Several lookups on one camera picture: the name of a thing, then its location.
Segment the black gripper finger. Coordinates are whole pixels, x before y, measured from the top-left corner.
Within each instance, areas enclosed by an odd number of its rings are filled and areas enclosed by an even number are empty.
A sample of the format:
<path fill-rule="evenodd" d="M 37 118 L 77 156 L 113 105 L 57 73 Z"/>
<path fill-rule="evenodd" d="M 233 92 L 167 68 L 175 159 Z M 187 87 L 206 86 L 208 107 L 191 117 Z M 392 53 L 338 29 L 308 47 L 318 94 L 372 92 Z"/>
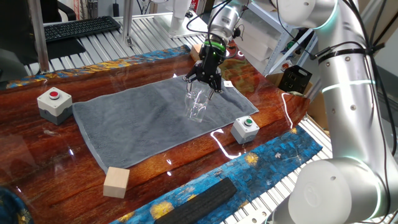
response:
<path fill-rule="evenodd" d="M 192 90 L 192 82 L 197 79 L 197 70 L 200 67 L 200 65 L 201 62 L 196 62 L 194 66 L 191 68 L 191 70 L 182 78 L 183 81 L 187 83 L 186 90 L 188 93 L 191 92 Z"/>
<path fill-rule="evenodd" d="M 211 100 L 216 93 L 222 93 L 223 92 L 222 91 L 222 84 L 221 84 L 221 81 L 222 81 L 221 70 L 217 70 L 215 72 L 215 74 L 210 75 L 208 81 L 209 81 L 208 82 L 209 87 L 212 89 L 210 94 L 209 94 L 208 99 Z"/>

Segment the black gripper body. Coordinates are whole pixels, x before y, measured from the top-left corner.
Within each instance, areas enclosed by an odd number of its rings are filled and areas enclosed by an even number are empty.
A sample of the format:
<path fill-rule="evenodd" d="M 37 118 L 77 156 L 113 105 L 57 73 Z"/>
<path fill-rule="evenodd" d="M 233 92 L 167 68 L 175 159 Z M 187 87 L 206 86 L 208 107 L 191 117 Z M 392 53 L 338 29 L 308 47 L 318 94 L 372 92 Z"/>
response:
<path fill-rule="evenodd" d="M 201 82 L 221 81 L 218 66 L 224 60 L 224 46 L 218 43 L 204 43 L 200 49 L 197 79 Z"/>

